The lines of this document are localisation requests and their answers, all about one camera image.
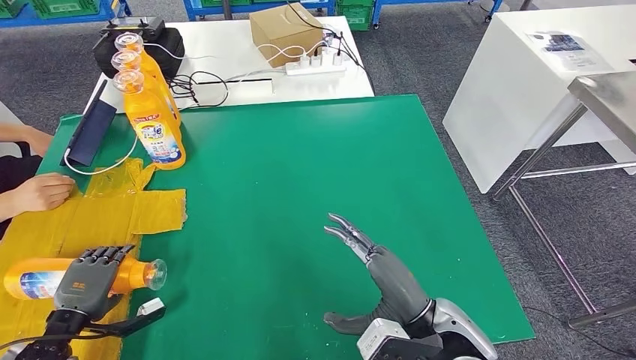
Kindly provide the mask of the person's right hand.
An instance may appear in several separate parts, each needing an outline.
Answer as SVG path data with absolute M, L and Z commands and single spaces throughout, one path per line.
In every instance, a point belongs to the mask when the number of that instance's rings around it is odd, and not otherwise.
M 42 212 L 60 206 L 75 188 L 75 181 L 59 173 L 36 175 L 14 190 L 16 211 Z

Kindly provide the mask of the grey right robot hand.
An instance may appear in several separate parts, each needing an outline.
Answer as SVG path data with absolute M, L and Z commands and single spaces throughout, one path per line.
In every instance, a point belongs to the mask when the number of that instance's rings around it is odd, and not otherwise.
M 369 313 L 346 317 L 326 312 L 323 322 L 345 335 L 362 335 L 375 319 L 392 320 L 404 329 L 416 323 L 433 306 L 412 272 L 387 247 L 377 244 L 345 217 L 329 213 L 337 226 L 325 226 L 326 233 L 339 238 L 361 260 L 381 293 L 378 305 Z

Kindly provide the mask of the person's left hand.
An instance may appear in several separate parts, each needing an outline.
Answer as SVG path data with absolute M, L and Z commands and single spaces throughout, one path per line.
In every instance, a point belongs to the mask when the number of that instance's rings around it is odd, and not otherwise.
M 25 126 L 23 131 L 24 140 L 29 144 L 31 150 L 38 156 L 44 157 L 47 153 L 53 136 L 38 130 L 35 127 Z

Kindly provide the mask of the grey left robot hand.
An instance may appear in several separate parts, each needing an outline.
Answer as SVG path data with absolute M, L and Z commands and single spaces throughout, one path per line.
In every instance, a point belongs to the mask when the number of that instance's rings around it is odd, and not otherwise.
M 53 297 L 56 310 L 85 314 L 90 321 L 105 317 L 123 298 L 113 284 L 132 244 L 88 248 L 73 259 Z

